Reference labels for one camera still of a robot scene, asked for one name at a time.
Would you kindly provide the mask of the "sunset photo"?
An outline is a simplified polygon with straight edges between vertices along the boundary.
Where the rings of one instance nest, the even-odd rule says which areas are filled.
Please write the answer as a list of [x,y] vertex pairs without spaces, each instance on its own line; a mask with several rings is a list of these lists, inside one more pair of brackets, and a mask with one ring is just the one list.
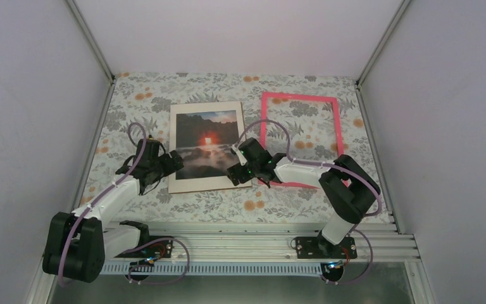
[[184,167],[177,180],[221,177],[237,163],[230,147],[239,138],[237,112],[205,111],[176,114],[175,149]]

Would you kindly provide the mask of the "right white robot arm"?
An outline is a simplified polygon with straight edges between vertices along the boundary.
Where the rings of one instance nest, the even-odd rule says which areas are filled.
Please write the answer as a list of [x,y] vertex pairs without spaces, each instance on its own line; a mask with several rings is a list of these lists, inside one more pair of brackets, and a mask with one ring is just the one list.
[[334,210],[318,233],[317,248],[326,258],[341,251],[341,241],[381,195],[377,183],[348,155],[340,155],[332,163],[296,160],[287,153],[271,155],[255,138],[233,145],[231,151],[239,160],[227,170],[235,186],[257,179],[267,186],[297,184],[324,192]]

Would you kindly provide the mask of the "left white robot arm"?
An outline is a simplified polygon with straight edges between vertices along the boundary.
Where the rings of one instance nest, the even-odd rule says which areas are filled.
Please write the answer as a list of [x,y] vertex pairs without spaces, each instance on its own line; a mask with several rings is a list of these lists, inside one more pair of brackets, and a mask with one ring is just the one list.
[[175,150],[167,152],[152,138],[139,140],[135,154],[124,161],[105,190],[89,204],[70,213],[59,212],[51,219],[43,271],[92,282],[112,258],[136,257],[139,265],[154,265],[171,257],[173,238],[151,235],[147,224],[124,220],[112,229],[108,225],[124,203],[183,167]]

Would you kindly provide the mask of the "pink picture frame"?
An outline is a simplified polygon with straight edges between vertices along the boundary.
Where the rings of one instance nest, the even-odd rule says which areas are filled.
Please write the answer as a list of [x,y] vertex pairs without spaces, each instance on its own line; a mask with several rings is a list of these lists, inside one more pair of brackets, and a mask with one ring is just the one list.
[[[290,94],[290,93],[282,93],[282,92],[264,92],[262,93],[261,97],[261,119],[267,118],[267,111],[268,111],[268,101],[269,99],[288,99],[289,101],[300,100],[300,101],[312,101],[312,102],[319,102],[319,103],[326,103],[330,104],[332,109],[332,118],[334,123],[334,131],[337,143],[337,152],[341,155],[344,154],[344,143],[341,131],[341,124],[340,124],[340,115],[339,115],[339,105],[337,98],[328,97],[328,96],[312,96],[312,95],[304,95],[304,94]],[[259,132],[259,142],[265,148],[266,144],[266,123],[260,123],[260,132]],[[301,183],[296,182],[288,182],[285,184],[279,184],[277,182],[272,182],[272,186],[283,186],[283,187],[305,187],[305,188],[316,188],[315,186],[305,186]]]

